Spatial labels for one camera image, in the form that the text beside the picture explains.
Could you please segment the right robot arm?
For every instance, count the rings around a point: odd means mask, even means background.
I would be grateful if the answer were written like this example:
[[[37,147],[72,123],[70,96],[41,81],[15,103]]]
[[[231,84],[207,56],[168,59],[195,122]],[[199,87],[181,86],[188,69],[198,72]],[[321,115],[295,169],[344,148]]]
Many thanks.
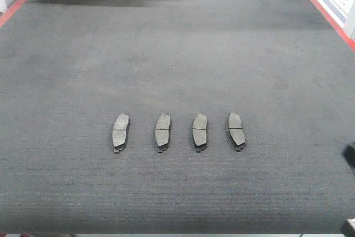
[[[346,145],[343,156],[354,173],[354,142]],[[347,219],[341,227],[344,236],[354,237],[354,218]]]

